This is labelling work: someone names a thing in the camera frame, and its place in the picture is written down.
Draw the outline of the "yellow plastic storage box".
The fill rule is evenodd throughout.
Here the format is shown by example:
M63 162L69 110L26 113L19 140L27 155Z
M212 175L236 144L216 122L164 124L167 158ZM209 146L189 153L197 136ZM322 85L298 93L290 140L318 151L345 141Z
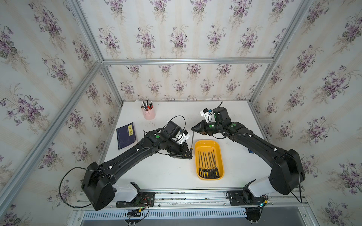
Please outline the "yellow plastic storage box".
M201 180L220 180L224 166L219 143L214 140L199 140L194 145L196 173Z

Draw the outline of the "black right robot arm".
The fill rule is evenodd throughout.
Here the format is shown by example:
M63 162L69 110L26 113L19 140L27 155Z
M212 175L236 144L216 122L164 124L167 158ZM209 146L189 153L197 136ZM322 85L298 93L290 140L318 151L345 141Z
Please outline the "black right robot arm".
M213 109L191 130L204 136L220 133L223 138L246 147L271 167L268 177L254 180L243 187L242 198L248 204L270 193L288 195L305 180L305 172L297 151L287 151L255 135L245 125L232 121L224 107Z

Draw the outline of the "file tool moved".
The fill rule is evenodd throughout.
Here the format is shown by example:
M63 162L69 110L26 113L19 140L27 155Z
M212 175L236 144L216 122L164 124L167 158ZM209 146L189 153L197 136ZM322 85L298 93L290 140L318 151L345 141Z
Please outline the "file tool moved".
M209 179L209 167L208 167L208 163L207 163L207 159L206 159L206 154L205 152L203 152L203 161L204 161L204 165L205 165L205 171L206 171L206 176Z
M205 166L204 166L204 161L203 161L203 153L200 153L200 159L201 159L201 168L202 168L202 173L203 173L203 178L207 178L206 176L206 171L205 171Z
M215 168L215 165L214 165L214 159L212 157L212 153L209 153L209 158L210 158L210 163L211 163L214 178L217 178L217 173L216 173L216 168Z
M215 175L216 175L216 178L219 178L220 173L219 173L219 170L218 170L218 166L217 166L217 163L216 163L216 157L215 157L214 152L212 153L212 157L213 157L213 162L214 162L214 165L215 165Z
M209 160L209 163L210 163L210 171L211 171L212 178L215 179L215 177L216 177L215 176L215 170L214 170L213 165L212 165L210 152L208 152L208 160Z

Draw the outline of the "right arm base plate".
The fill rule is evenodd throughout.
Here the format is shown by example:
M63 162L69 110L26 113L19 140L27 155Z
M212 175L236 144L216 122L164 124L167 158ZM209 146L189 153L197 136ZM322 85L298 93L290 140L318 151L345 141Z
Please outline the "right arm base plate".
M232 190L226 192L226 198L231 206L264 206L268 203L268 195L255 197L248 191Z

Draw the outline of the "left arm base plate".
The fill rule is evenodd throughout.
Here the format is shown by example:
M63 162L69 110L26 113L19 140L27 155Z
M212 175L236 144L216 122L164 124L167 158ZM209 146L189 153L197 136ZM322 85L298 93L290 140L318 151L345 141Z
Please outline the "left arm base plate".
M148 192L131 182L130 184L117 187L114 201L117 208L146 206L153 207L155 203L155 192Z

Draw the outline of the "diagonal file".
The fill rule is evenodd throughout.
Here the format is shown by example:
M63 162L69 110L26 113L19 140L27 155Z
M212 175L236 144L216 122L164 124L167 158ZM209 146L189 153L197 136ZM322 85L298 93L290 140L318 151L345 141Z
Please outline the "diagonal file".
M193 150L193 141L194 141L194 132L192 132L192 138L191 138L191 146L190 146L190 151L191 152Z

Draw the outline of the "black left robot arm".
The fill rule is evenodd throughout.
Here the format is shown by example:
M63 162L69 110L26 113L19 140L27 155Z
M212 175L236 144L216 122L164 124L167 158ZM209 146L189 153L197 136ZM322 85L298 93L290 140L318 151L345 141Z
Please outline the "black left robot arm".
M187 130L169 121L162 128L146 132L139 143L119 156L102 164L91 163L86 168L82 190L94 210L99 211L111 203L117 193L113 185L128 170L160 150L166 150L175 159L192 159L186 142L189 138Z

